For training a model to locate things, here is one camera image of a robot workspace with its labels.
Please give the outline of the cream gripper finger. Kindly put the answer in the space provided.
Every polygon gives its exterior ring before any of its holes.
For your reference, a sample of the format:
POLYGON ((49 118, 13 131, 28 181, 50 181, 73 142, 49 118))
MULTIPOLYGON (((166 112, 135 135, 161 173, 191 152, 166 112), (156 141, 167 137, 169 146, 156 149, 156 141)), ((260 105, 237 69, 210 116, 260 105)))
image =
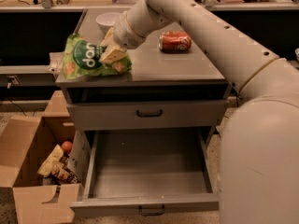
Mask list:
POLYGON ((104 39, 102 40, 100 46, 101 46, 101 47, 108 47, 108 46, 110 46, 110 45, 113 45, 113 44, 114 44, 114 38, 113 38, 113 35, 114 35, 114 28, 110 28, 110 29, 107 31, 107 33, 106 33, 104 39))
POLYGON ((125 55, 126 49, 119 45, 108 45, 105 51, 101 54, 99 62, 105 64, 114 63, 122 59, 125 55))

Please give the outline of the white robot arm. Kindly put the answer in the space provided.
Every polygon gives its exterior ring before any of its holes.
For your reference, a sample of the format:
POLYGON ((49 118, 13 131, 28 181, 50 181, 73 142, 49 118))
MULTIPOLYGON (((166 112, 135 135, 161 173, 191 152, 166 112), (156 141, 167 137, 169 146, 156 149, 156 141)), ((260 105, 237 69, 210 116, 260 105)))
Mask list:
POLYGON ((139 0, 105 40, 135 49, 177 22, 244 103, 221 136, 221 224, 299 224, 299 71, 193 0, 139 0))

